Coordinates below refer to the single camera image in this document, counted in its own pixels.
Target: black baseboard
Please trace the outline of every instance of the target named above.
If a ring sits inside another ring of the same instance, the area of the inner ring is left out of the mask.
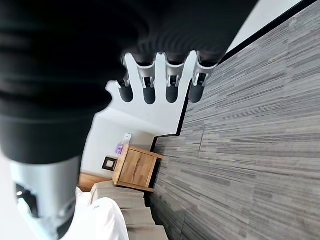
[[[299,2],[298,4],[296,4],[295,6],[290,8],[288,11],[286,11],[285,13],[283,13],[282,15],[277,17],[275,20],[270,22],[268,25],[266,25],[265,27],[263,27],[262,29],[257,31],[255,34],[253,34],[247,40],[245,40],[244,42],[240,43],[234,49],[232,49],[227,54],[225,54],[225,56],[220,61],[219,65],[224,63],[225,61],[227,61],[228,59],[230,59],[231,57],[233,57],[234,55],[236,55],[237,53],[239,53],[240,51],[242,51],[246,47],[248,47],[253,42],[257,41],[258,39],[260,39],[261,37],[263,37],[267,33],[271,32],[273,29],[277,28],[278,26],[283,24],[285,21],[287,21],[290,18],[292,18],[294,15],[298,14],[299,12],[304,10],[305,8],[309,7],[311,4],[315,3],[316,1],[317,0],[302,0],[301,2]],[[180,117],[180,121],[179,121],[179,124],[178,124],[178,127],[177,127],[176,134],[168,134],[168,135],[161,135],[161,136],[154,137],[153,143],[152,143],[152,146],[151,146],[151,150],[150,150],[151,152],[153,152],[155,150],[158,138],[180,136],[181,130],[182,130],[182,127],[183,127],[183,124],[184,124],[187,108],[188,108],[189,91],[190,91],[190,87],[191,87],[191,82],[192,81],[190,81],[190,84],[189,84],[189,87],[188,87],[188,90],[187,90],[187,93],[186,93],[186,96],[185,96],[185,100],[184,100],[184,104],[183,104],[183,108],[182,108],[182,112],[181,112],[181,117]]]

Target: picture frame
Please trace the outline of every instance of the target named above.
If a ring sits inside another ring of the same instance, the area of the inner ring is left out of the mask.
[[[114,172],[118,159],[106,156],[102,165],[102,169]]]

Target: nightstand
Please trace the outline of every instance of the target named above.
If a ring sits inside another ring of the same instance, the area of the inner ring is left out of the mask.
[[[149,187],[157,159],[164,156],[131,145],[124,145],[113,172],[113,182],[136,190],[153,192]]]

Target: gray carpet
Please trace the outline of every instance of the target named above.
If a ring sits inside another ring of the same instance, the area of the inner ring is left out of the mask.
[[[155,152],[170,240],[319,240],[320,2],[221,64]]]

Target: white cloth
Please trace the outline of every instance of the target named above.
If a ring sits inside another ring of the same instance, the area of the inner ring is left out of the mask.
[[[62,240],[129,240],[119,206],[104,197],[90,205],[92,194],[76,190],[73,222]]]

